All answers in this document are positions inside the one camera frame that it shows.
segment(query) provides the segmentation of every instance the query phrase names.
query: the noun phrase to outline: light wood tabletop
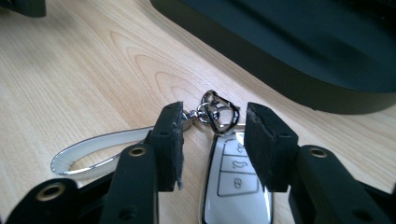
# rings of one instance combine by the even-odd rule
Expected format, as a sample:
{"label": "light wood tabletop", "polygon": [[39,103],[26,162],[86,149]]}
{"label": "light wood tabletop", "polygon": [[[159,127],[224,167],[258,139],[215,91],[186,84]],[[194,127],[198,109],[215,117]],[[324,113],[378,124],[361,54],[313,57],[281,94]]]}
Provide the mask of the light wood tabletop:
{"label": "light wood tabletop", "polygon": [[[396,105],[336,115],[298,105],[158,12],[149,0],[47,1],[42,19],[0,11],[0,215],[37,184],[54,178],[62,149],[104,133],[151,126],[165,105],[195,109],[215,90],[241,107],[271,107],[299,145],[335,153],[356,179],[391,192],[396,180]],[[184,189],[160,193],[161,223],[198,223],[213,133],[185,134]],[[120,152],[78,161],[85,167]],[[292,223],[287,194],[275,223]]]}

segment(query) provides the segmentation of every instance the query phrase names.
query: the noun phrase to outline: keychain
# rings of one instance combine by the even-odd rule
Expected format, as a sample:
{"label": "keychain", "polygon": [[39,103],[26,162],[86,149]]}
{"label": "keychain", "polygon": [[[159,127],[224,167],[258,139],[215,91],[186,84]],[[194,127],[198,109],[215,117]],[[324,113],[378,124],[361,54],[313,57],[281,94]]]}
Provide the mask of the keychain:
{"label": "keychain", "polygon": [[[205,125],[210,125],[215,135],[227,135],[233,132],[233,128],[239,120],[239,108],[218,96],[215,91],[207,91],[196,110],[183,112],[183,119],[184,131],[187,131],[194,122],[200,121]],[[107,133],[83,140],[59,152],[52,159],[50,169],[56,175],[76,180],[86,180],[109,174],[116,169],[120,154],[86,168],[70,170],[70,167],[75,161],[103,148],[133,142],[139,143],[152,128]]]}

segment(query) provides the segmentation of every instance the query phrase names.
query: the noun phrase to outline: white key fob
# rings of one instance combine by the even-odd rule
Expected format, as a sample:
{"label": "white key fob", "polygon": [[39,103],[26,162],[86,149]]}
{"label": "white key fob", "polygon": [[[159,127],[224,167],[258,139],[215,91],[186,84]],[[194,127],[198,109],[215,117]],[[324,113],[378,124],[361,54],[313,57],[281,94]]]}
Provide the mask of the white key fob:
{"label": "white key fob", "polygon": [[243,141],[243,132],[214,138],[202,200],[203,224],[272,222],[272,194],[263,190]]}

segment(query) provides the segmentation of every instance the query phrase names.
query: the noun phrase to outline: black tray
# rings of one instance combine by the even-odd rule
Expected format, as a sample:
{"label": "black tray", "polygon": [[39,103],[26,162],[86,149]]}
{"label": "black tray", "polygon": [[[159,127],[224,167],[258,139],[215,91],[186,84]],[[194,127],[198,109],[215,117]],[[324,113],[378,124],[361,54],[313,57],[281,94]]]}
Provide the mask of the black tray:
{"label": "black tray", "polygon": [[396,103],[396,11],[381,0],[150,0],[291,100],[339,114]]}

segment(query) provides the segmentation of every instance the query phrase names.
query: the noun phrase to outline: white strap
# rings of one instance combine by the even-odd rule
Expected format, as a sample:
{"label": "white strap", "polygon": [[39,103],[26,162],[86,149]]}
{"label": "white strap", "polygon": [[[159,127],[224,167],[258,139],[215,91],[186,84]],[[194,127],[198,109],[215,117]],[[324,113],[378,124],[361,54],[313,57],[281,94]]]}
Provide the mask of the white strap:
{"label": "white strap", "polygon": [[113,172],[120,158],[117,154],[105,161],[79,170],[70,170],[75,161],[106,147],[114,147],[126,143],[132,143],[145,139],[153,127],[135,129],[117,133],[107,133],[86,139],[59,152],[53,159],[50,168],[56,175],[63,175],[76,180],[95,178]]}

